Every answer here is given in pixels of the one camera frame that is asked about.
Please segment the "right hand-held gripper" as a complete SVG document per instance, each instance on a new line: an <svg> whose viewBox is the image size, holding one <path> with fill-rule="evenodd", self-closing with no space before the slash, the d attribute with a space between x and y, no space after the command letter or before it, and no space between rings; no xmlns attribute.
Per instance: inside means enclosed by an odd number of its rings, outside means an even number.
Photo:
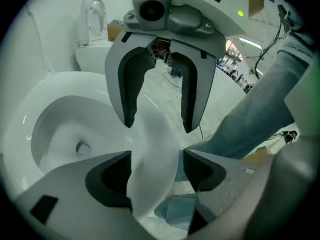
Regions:
<svg viewBox="0 0 320 240"><path fill-rule="evenodd" d="M182 75L181 118L185 132L203 117L217 58L226 40L245 33L249 0L132 0L127 32L170 40L169 65Z"/></svg>

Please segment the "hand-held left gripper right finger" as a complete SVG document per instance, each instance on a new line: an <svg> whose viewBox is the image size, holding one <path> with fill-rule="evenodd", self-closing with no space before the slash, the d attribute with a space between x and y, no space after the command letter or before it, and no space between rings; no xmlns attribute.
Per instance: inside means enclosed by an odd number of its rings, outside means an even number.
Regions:
<svg viewBox="0 0 320 240"><path fill-rule="evenodd" d="M262 166L185 149L183 170L196 194L188 235L244 236L261 196Z"/></svg>

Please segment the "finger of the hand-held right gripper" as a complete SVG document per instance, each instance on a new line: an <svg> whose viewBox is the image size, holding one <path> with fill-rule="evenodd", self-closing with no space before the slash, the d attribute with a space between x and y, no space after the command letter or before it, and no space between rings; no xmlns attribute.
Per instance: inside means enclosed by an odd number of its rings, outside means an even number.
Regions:
<svg viewBox="0 0 320 240"><path fill-rule="evenodd" d="M122 31L105 59L105 77L111 104L120 119L131 128L137 113L137 99L145 74L156 66L150 47L156 37Z"/></svg>

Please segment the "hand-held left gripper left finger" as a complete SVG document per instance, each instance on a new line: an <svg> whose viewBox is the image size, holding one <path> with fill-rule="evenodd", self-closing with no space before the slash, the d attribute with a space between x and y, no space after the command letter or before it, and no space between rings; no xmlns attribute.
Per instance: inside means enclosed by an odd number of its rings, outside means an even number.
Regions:
<svg viewBox="0 0 320 240"><path fill-rule="evenodd" d="M150 240L127 196L131 172L130 151L68 163L44 175L14 203L46 240Z"/></svg>

